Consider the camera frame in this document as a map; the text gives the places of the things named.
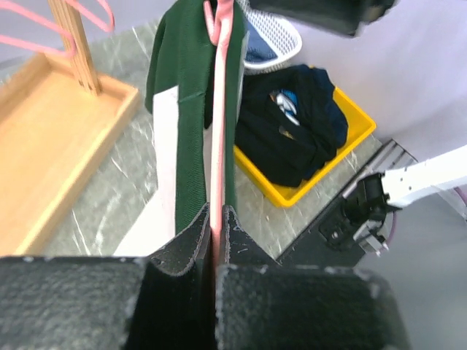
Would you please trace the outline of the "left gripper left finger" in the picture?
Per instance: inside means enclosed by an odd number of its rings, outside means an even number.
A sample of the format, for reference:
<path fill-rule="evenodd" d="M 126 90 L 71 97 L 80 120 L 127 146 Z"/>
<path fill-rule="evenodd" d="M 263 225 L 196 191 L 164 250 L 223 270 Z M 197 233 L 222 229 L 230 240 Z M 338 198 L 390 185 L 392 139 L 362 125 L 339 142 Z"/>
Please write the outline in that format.
<path fill-rule="evenodd" d="M 146 257 L 4 257 L 3 349 L 212 349 L 209 209 Z"/>

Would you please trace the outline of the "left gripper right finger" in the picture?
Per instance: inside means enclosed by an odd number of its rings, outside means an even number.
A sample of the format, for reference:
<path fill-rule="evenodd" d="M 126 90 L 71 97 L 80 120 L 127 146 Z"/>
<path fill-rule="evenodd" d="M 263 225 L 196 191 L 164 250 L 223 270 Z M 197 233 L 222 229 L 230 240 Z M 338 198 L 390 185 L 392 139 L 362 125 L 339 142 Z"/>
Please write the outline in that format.
<path fill-rule="evenodd" d="M 395 295 L 359 268 L 279 265 L 223 208 L 215 287 L 219 349 L 409 349 Z"/>

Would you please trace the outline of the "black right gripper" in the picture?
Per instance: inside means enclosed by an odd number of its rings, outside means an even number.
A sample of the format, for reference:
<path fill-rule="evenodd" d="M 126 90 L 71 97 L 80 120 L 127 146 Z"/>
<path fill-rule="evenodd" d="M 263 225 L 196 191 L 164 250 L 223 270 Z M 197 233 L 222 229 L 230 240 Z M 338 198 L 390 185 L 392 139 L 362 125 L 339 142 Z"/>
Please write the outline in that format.
<path fill-rule="evenodd" d="M 396 0 L 254 0 L 253 9 L 281 15 L 342 36 L 384 17 Z"/>

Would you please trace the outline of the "white and green t shirt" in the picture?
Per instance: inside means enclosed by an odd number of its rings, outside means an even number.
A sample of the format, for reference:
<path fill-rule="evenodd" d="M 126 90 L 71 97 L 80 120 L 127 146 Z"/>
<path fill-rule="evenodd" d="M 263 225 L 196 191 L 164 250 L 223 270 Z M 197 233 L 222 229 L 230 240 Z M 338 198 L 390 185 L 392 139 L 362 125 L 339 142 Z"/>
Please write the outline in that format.
<path fill-rule="evenodd" d="M 116 248 L 117 256 L 151 254 L 187 228 L 203 206 L 210 210 L 216 46 L 207 32 L 204 2 L 177 1 L 158 25 L 144 100 L 153 116 L 158 184 Z M 225 76 L 223 206 L 236 202 L 234 136 L 247 46 L 243 12 L 232 2 Z"/>

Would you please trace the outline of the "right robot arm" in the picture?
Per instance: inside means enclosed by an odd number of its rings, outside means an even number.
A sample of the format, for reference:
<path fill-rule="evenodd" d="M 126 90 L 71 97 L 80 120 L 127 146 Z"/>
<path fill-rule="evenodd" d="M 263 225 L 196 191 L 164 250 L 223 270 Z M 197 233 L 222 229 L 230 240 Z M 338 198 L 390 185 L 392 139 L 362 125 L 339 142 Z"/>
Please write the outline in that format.
<path fill-rule="evenodd" d="M 251 1 L 253 9 L 292 18 L 335 34 L 354 37 L 361 24 L 382 18 L 394 1 Z M 466 147 L 404 168 L 358 180 L 349 194 L 322 212 L 316 231 L 329 249 L 347 251 L 367 244 L 380 253 L 388 214 L 421 198 L 466 184 Z"/>

